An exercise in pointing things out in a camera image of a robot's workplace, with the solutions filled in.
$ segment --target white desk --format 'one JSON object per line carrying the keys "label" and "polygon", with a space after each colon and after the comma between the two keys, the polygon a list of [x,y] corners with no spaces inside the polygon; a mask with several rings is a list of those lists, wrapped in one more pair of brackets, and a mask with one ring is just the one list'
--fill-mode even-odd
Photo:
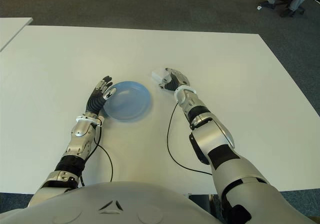
{"label": "white desk", "polygon": [[[54,170],[87,99],[104,76],[138,81],[152,98],[135,123],[107,119],[102,144],[114,181],[145,181],[180,193],[215,193],[211,176],[177,166],[166,149],[175,105],[151,71],[182,71],[229,129],[236,151],[279,190],[320,187],[320,118],[259,35],[27,26],[0,53],[0,191],[34,193]],[[170,146],[186,166],[210,171],[189,143],[177,109]],[[84,181],[108,181],[99,149]]]}
{"label": "white desk", "polygon": [[32,18],[0,18],[0,52]]}

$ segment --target robotic hand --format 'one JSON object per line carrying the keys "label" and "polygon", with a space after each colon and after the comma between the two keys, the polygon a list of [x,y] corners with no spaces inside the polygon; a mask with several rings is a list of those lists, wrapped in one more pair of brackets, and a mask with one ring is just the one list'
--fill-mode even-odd
{"label": "robotic hand", "polygon": [[313,223],[295,210],[247,159],[234,151],[234,140],[177,70],[159,86],[174,91],[192,130],[189,139],[198,159],[211,166],[227,223]]}
{"label": "robotic hand", "polygon": [[104,121],[102,116],[98,117],[99,111],[116,92],[115,88],[109,89],[111,80],[111,77],[106,76],[94,88],[87,101],[85,114],[76,118],[77,124],[71,131],[71,141],[60,162],[34,194],[29,206],[78,187],[96,127],[102,126]]}

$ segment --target black wire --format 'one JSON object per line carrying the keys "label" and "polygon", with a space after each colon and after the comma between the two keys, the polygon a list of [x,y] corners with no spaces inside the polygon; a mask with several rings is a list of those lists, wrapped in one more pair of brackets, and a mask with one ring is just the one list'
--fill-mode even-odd
{"label": "black wire", "polygon": [[110,158],[110,156],[109,156],[109,154],[108,154],[108,152],[106,151],[106,149],[104,149],[102,146],[100,146],[99,144],[97,144],[97,146],[99,146],[105,153],[106,153],[106,155],[109,157],[109,161],[110,161],[110,164],[111,164],[111,179],[110,179],[110,182],[112,182],[112,178],[113,178],[113,170],[114,170],[114,165],[112,164],[112,161],[111,161],[111,158]]}
{"label": "black wire", "polygon": [[[110,158],[110,156],[109,156],[109,154],[108,154],[108,152],[102,147],[102,146],[100,146],[99,145],[99,143],[100,143],[100,140],[101,140],[101,133],[102,133],[102,127],[100,126],[100,129],[99,129],[99,139],[98,139],[98,141],[96,141],[96,139],[94,138],[93,140],[94,140],[94,143],[96,144],[96,146],[95,146],[95,148],[93,149],[93,151],[88,155],[88,157],[86,158],[86,160],[85,160],[85,162],[84,163],[86,163],[87,161],[88,161],[88,159],[93,155],[93,153],[95,152],[95,150],[98,148],[98,146],[107,154],[107,156],[108,156],[108,158],[109,158],[109,161],[110,161],[110,163],[111,163],[111,179],[110,179],[110,182],[112,182],[112,179],[113,179],[113,170],[114,170],[114,166],[113,166],[113,164],[112,164],[112,161],[111,161],[111,158]],[[83,177],[82,177],[82,175],[80,176],[80,182],[81,182],[81,185],[82,186],[84,186],[85,184],[84,184],[84,179],[83,179]]]}
{"label": "black wire", "polygon": [[174,111],[175,111],[175,109],[176,109],[177,106],[178,106],[178,103],[175,105],[175,108],[174,108],[174,110],[172,111],[171,118],[170,118],[170,122],[169,122],[169,126],[168,126],[168,132],[167,132],[167,134],[166,134],[166,135],[167,135],[167,136],[166,136],[166,137],[167,137],[167,139],[166,139],[166,144],[167,144],[167,145],[166,145],[166,146],[167,146],[169,155],[171,156],[172,160],[173,160],[176,164],[178,164],[179,166],[183,167],[184,169],[192,170],[192,171],[195,171],[195,172],[200,172],[200,173],[207,174],[207,175],[212,175],[212,174],[209,173],[209,172],[205,172],[205,171],[201,171],[201,170],[194,170],[194,169],[185,167],[185,166],[181,165],[180,163],[178,163],[178,162],[174,159],[174,157],[171,155],[171,152],[170,152],[170,149],[169,149],[168,137],[169,137],[169,131],[170,131],[170,126],[171,126],[172,117],[173,117],[173,115],[174,115]]}

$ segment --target black joint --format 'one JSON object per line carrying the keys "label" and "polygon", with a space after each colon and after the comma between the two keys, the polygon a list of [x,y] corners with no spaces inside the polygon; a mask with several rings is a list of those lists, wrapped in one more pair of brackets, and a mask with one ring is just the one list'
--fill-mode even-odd
{"label": "black joint", "polygon": [[106,81],[106,82],[109,82],[109,81],[112,80],[112,78],[108,75],[108,76],[105,76],[105,77],[103,78],[103,80]]}
{"label": "black joint", "polygon": [[60,162],[55,168],[56,170],[63,170],[70,172],[78,177],[81,176],[85,168],[85,160],[74,155],[65,155],[61,158]]}
{"label": "black joint", "polygon": [[242,205],[232,207],[226,217],[228,224],[245,224],[251,218],[251,214]]}
{"label": "black joint", "polygon": [[43,187],[59,187],[59,188],[69,188],[70,189],[76,189],[78,187],[78,182],[73,177],[69,177],[67,181],[61,181],[61,180],[50,180],[47,181]]}
{"label": "black joint", "polygon": [[194,130],[194,129],[196,129],[196,128],[199,128],[199,127],[203,126],[204,124],[207,124],[207,123],[208,123],[209,121],[211,121],[211,120],[212,120],[211,118],[208,118],[208,119],[206,119],[206,120],[203,120],[203,121],[201,121],[197,126],[191,124],[191,125],[190,125],[190,129],[191,129],[191,130]]}
{"label": "black joint", "polygon": [[170,76],[171,76],[171,81],[169,83],[165,84],[164,88],[166,90],[174,91],[179,87],[179,81],[174,74],[171,73]]}
{"label": "black joint", "polygon": [[198,146],[197,144],[197,141],[195,140],[193,134],[191,133],[189,135],[189,140],[191,142],[191,145],[192,147],[194,148],[194,151],[195,151],[195,154],[196,156],[198,157],[198,159],[203,163],[203,164],[206,164],[206,165],[209,165],[209,161],[208,159],[206,158],[206,156],[203,154],[203,152],[201,151],[200,147]]}
{"label": "black joint", "polygon": [[257,179],[258,182],[261,182],[261,183],[265,183],[265,184],[266,184],[266,182],[265,182],[264,180],[262,180],[261,178],[257,178],[257,177],[256,177],[256,179]]}
{"label": "black joint", "polygon": [[224,162],[232,159],[240,159],[228,145],[220,145],[208,154],[215,170]]}
{"label": "black joint", "polygon": [[195,106],[193,107],[191,110],[189,110],[189,113],[188,113],[188,116],[187,116],[187,119],[189,121],[189,124],[191,125],[192,121],[200,114],[203,114],[203,113],[210,113],[210,110],[208,110],[208,108],[206,106]]}

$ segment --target shoe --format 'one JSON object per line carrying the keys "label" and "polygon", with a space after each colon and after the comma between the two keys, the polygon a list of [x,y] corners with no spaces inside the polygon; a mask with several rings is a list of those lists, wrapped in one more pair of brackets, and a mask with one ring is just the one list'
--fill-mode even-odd
{"label": "shoe", "polygon": [[266,8],[272,9],[272,10],[274,10],[275,7],[276,7],[275,4],[270,4],[268,1],[261,2],[261,3],[259,4],[259,6],[261,6],[261,7],[266,7]]}
{"label": "shoe", "polygon": [[293,15],[295,14],[295,11],[292,11],[291,9],[286,9],[285,11],[283,11],[280,16],[282,18],[284,17],[287,17],[287,16],[290,16],[290,17],[293,17]]}

